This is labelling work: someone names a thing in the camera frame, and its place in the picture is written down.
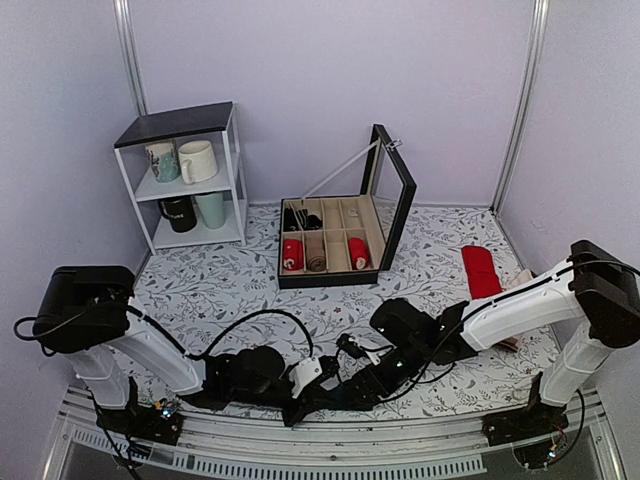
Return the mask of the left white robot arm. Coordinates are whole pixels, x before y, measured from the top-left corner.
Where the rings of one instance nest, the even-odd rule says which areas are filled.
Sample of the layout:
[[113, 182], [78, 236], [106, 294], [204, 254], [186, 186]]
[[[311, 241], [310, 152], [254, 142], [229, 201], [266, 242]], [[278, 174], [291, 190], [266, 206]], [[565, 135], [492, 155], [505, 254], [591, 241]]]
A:
[[78, 376], [128, 434], [148, 426], [132, 383], [115, 366], [117, 350], [160, 378], [183, 402], [222, 410], [230, 403], [278, 408], [286, 425], [331, 406], [323, 383], [336, 376], [337, 359], [309, 354], [292, 366], [272, 347], [235, 354], [193, 354], [145, 311], [133, 292], [134, 275], [122, 266], [63, 266], [49, 281], [31, 337], [68, 356]]

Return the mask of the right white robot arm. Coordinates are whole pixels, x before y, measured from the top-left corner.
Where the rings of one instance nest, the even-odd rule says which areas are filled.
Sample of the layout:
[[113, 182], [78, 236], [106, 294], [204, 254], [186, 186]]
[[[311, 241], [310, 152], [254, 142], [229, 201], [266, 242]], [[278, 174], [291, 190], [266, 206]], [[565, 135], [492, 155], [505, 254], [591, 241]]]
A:
[[552, 424], [556, 409], [615, 349], [639, 340], [639, 271], [581, 240], [570, 256], [520, 286], [446, 308], [433, 318], [405, 298], [385, 300], [370, 325], [393, 346], [335, 391], [344, 410], [370, 410], [400, 398], [398, 388], [432, 363], [474, 356], [508, 337], [574, 320], [578, 327], [561, 355], [535, 381], [534, 400], [517, 415], [517, 427], [537, 436]]

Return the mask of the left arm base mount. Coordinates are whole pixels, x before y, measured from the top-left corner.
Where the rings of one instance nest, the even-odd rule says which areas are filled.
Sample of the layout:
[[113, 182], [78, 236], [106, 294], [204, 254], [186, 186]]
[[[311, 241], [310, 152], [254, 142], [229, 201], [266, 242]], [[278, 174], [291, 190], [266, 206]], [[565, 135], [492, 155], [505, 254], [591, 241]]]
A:
[[108, 431], [123, 434], [128, 440], [176, 446], [182, 431], [184, 417], [178, 412], [179, 403], [161, 399], [153, 405], [138, 402], [138, 387], [129, 378], [129, 393], [122, 409], [97, 407], [97, 425]]

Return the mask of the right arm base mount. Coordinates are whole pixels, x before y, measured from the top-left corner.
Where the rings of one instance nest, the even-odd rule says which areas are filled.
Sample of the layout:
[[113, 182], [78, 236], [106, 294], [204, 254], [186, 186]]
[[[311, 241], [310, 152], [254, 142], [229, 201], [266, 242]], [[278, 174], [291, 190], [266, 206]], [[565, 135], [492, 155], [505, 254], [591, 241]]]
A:
[[528, 445], [514, 449], [514, 457], [527, 470], [547, 469], [559, 463], [575, 448], [585, 423], [585, 399], [583, 393], [577, 390], [576, 393], [581, 404], [580, 423], [575, 437], [569, 441], [564, 431], [569, 426], [565, 414], [566, 407], [555, 407], [542, 403], [539, 393], [541, 379], [541, 373], [534, 377], [526, 406], [487, 414], [482, 418], [482, 433], [490, 446], [523, 441], [543, 434], [558, 434], [556, 440], [548, 442], [546, 451], [540, 445]]

